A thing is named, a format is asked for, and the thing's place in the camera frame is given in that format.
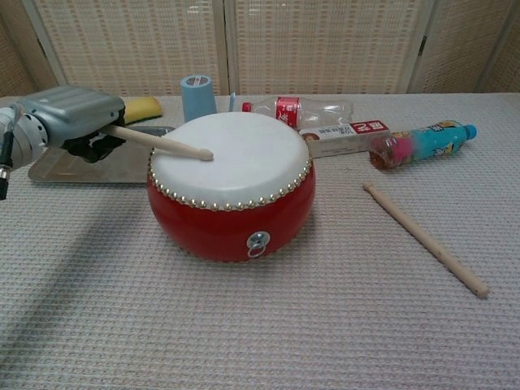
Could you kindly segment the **empty clear cola bottle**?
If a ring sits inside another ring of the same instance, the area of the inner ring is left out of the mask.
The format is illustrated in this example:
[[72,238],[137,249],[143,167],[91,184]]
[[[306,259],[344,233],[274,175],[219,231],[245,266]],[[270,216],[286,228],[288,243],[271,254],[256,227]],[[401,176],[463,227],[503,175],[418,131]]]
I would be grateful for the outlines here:
[[260,102],[243,102],[241,111],[267,115],[294,129],[318,128],[348,124],[353,116],[353,103],[345,99],[275,96]]

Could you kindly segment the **yellow cleaning sponge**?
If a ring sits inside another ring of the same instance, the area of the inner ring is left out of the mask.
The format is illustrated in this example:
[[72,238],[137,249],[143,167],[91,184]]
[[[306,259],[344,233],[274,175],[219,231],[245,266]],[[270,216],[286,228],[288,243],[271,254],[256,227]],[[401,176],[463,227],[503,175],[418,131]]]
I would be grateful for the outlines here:
[[163,116],[163,109],[155,97],[137,97],[125,102],[124,122],[134,124]]

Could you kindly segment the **light blue plastic mug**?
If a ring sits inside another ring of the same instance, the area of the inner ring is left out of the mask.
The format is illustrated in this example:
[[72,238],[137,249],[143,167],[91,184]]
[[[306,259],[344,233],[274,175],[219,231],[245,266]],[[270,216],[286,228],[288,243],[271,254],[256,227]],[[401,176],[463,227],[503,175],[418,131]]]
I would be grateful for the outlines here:
[[213,80],[208,75],[194,74],[180,80],[185,123],[217,113]]

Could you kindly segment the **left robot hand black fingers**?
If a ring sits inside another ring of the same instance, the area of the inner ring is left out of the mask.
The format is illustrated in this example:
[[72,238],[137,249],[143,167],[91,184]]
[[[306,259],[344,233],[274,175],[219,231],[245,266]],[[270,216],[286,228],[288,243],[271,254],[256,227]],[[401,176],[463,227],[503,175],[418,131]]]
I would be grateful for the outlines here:
[[43,124],[49,147],[66,150],[87,163],[96,163],[125,143],[106,135],[108,125],[125,125],[121,97],[95,89],[62,85],[21,99],[24,111]]

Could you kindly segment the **rectangular stainless steel tray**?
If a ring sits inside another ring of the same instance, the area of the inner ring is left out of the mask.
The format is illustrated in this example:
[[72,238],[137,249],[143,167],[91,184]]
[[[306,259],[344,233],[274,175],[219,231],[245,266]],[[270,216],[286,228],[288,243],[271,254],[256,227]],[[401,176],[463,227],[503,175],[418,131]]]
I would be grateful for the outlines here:
[[144,183],[150,153],[146,145],[125,141],[103,160],[89,163],[52,148],[30,167],[28,178],[37,183]]

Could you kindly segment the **woven bamboo folding screen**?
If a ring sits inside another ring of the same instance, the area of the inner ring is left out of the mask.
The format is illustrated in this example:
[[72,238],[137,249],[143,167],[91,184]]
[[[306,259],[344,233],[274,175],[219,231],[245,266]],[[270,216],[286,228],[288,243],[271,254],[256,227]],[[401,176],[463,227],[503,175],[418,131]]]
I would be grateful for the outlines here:
[[520,0],[0,0],[0,97],[520,93]]

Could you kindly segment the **cling film box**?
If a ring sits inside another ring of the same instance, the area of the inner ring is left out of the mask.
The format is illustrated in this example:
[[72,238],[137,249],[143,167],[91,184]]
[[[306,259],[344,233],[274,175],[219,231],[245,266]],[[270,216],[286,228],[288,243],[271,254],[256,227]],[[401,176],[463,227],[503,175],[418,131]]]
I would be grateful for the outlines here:
[[309,146],[313,158],[365,152],[371,140],[389,133],[379,119],[318,128],[303,128],[299,134]]

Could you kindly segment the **beige woven tablecloth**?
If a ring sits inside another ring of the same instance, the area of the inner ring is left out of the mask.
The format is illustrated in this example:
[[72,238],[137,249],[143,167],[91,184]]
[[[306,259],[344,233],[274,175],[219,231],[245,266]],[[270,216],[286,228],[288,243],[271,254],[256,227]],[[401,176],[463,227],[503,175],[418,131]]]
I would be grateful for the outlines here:
[[[356,119],[473,123],[450,158],[319,159],[286,248],[178,249],[142,185],[36,184],[0,202],[0,390],[520,390],[520,93],[360,95]],[[362,184],[490,288],[477,298]]]

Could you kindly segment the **colourful blue-capped drink bottle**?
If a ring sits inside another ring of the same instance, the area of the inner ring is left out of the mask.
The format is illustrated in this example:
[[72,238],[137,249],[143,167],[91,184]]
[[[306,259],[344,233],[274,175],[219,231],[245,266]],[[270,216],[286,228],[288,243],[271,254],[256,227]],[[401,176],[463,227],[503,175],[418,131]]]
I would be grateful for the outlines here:
[[477,136],[473,124],[445,120],[425,128],[389,132],[369,144],[369,158],[380,170],[391,170],[416,161],[456,153]]

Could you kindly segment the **red drum with white skin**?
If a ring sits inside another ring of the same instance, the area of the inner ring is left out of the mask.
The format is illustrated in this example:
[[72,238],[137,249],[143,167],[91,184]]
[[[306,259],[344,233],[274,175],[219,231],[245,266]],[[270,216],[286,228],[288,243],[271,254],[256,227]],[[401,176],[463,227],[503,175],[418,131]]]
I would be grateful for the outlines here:
[[315,170],[308,145],[287,124],[226,112],[193,119],[165,138],[214,155],[210,162],[162,150],[149,155],[150,208],[180,248],[243,262],[297,236],[314,202]]

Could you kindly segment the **wooden drumstick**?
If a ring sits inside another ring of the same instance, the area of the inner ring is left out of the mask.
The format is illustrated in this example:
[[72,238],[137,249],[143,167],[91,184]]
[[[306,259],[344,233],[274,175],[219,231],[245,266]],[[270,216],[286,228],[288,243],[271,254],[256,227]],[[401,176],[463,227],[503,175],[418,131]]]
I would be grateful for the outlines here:
[[468,266],[452,255],[439,241],[416,223],[389,196],[378,190],[372,183],[362,184],[364,191],[391,215],[411,236],[427,249],[441,264],[452,272],[477,298],[485,299],[490,293],[488,285]]
[[198,149],[191,145],[186,145],[160,136],[152,136],[130,128],[108,125],[102,128],[101,132],[112,137],[117,137],[126,141],[134,141],[185,158],[196,158],[201,161],[212,161],[214,159],[213,153],[208,149]]

